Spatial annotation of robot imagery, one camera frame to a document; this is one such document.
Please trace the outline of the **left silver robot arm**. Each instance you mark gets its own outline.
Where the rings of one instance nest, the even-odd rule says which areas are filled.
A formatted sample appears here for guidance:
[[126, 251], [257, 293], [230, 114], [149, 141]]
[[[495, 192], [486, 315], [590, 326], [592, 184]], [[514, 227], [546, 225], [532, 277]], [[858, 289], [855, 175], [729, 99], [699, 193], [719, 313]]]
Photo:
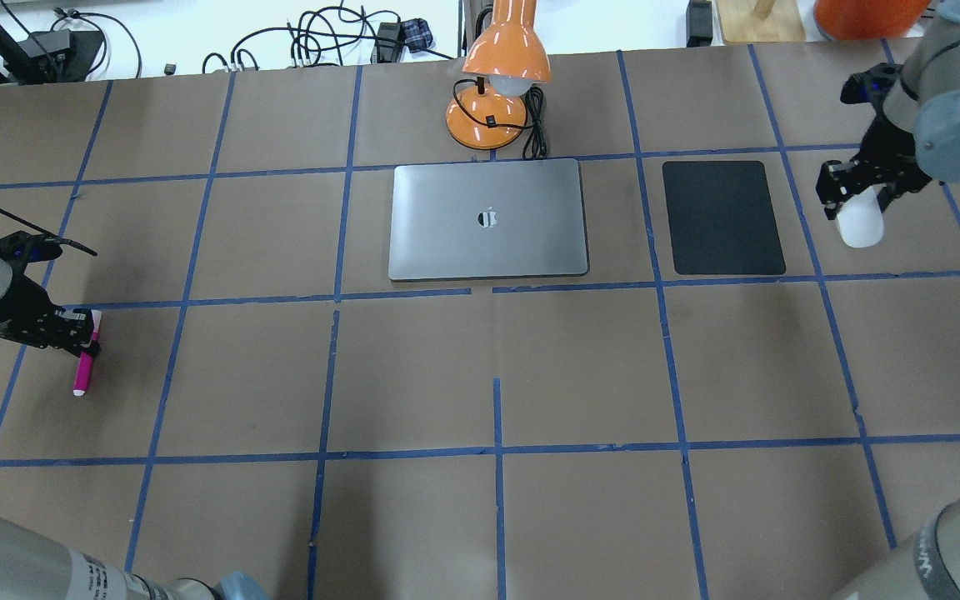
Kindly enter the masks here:
[[[0, 338], [73, 356], [94, 353], [102, 313], [82, 318], [27, 277], [31, 262], [60, 255], [66, 239], [29, 224], [20, 240], [0, 240]], [[162, 583], [19, 527], [0, 517], [0, 599], [264, 599], [254, 578], [233, 571], [217, 583], [173, 578]]]

